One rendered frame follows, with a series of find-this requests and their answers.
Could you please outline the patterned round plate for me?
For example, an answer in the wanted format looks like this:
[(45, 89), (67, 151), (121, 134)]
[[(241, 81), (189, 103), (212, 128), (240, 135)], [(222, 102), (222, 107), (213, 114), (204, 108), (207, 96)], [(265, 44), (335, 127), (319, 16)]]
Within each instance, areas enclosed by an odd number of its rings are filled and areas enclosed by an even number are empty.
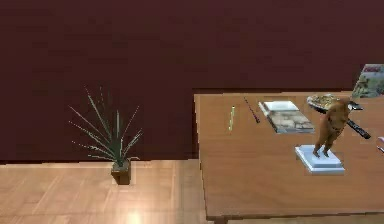
[(307, 97), (307, 103), (321, 110), (328, 110), (338, 98), (332, 94), (312, 95)]

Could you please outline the yellow-green pencil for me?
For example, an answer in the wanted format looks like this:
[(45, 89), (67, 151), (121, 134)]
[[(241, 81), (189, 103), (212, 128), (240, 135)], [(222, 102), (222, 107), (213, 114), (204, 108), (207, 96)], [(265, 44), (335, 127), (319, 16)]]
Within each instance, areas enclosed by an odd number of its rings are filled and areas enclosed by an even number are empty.
[(234, 114), (235, 114), (235, 106), (232, 106), (231, 112), (230, 112), (229, 127), (228, 127), (229, 131), (233, 130)]

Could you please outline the brown wooden table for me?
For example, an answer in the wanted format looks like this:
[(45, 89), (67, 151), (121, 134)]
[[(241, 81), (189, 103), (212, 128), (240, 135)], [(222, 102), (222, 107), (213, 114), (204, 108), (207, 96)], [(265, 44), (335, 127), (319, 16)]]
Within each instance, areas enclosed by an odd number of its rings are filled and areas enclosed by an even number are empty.
[[(260, 123), (256, 123), (243, 97)], [(290, 100), (313, 124), (321, 115), (305, 92), (197, 94), (194, 97), (206, 216), (215, 224), (384, 224), (384, 97), (361, 100), (350, 117), (371, 138), (345, 129), (333, 145), (345, 171), (313, 175), (294, 148), (314, 134), (278, 134), (260, 111), (261, 101)], [(229, 131), (231, 107), (233, 130)]]

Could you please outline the dark red pen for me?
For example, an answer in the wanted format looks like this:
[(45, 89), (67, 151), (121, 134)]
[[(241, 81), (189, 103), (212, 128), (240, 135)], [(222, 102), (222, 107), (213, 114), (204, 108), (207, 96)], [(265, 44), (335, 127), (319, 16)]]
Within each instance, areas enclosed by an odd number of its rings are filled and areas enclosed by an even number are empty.
[(247, 100), (247, 98), (244, 96), (243, 97), (245, 103), (247, 104), (253, 118), (255, 119), (256, 123), (260, 123), (260, 119), (257, 117), (256, 113), (254, 112), (253, 108), (251, 107), (251, 104), (249, 103), (249, 101)]

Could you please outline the green picture book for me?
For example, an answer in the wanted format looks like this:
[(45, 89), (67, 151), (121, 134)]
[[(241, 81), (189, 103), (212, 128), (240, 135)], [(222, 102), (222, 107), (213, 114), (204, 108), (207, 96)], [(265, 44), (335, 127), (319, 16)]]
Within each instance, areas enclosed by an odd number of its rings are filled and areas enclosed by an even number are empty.
[(352, 91), (353, 98), (384, 95), (384, 64), (365, 64)]

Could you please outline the grey book with white cover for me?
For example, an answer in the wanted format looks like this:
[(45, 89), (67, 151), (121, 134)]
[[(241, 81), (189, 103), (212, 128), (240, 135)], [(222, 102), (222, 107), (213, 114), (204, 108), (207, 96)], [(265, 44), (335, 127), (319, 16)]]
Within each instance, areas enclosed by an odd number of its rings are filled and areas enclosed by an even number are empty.
[(264, 101), (259, 108), (278, 134), (313, 133), (312, 122), (292, 101)]

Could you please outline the green spiky houseplant in pot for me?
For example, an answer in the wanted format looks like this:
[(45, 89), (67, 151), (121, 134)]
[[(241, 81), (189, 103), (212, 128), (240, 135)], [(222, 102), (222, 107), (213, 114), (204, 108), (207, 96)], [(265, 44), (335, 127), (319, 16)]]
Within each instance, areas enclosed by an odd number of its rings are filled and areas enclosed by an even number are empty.
[(79, 146), (98, 152), (98, 155), (88, 154), (88, 157), (103, 159), (112, 163), (110, 175), (113, 177), (117, 185), (130, 185), (132, 178), (132, 161), (139, 160), (139, 157), (129, 156), (128, 152), (140, 140), (144, 132), (142, 129), (139, 129), (127, 144), (125, 144), (125, 137), (140, 107), (136, 107), (127, 124), (123, 122), (123, 118), (120, 116), (119, 110), (116, 110), (114, 119), (109, 121), (102, 88), (99, 88), (99, 101), (93, 99), (87, 87), (84, 87), (84, 89), (88, 101), (102, 128), (97, 128), (74, 107), (70, 106), (70, 109), (90, 127), (90, 130), (82, 127), (81, 125), (75, 124), (72, 121), (69, 121), (69, 123), (80, 129), (94, 141), (93, 145), (79, 144)]

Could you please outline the black remote control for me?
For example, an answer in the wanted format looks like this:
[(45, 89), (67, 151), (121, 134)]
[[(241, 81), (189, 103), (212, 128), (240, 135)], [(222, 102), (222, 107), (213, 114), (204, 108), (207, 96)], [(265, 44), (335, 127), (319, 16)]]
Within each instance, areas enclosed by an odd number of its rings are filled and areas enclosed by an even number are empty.
[[(316, 111), (326, 114), (328, 109), (325, 109), (324, 107), (321, 107), (319, 105), (309, 103), (308, 104)], [(360, 136), (362, 136), (364, 139), (370, 139), (371, 135), (365, 131), (362, 127), (360, 127), (357, 123), (355, 123), (353, 120), (348, 119), (347, 125), (350, 126), (355, 132), (357, 132)]]

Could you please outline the brown figure statue white base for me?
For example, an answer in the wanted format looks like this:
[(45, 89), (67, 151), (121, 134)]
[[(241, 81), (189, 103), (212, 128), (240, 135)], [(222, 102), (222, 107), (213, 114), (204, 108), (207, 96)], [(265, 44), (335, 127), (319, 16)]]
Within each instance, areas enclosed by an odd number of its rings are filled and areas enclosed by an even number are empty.
[(347, 124), (350, 114), (348, 104), (348, 100), (336, 100), (320, 124), (316, 143), (295, 147), (296, 156), (310, 173), (336, 174), (345, 171), (341, 160), (331, 151), (331, 147)]

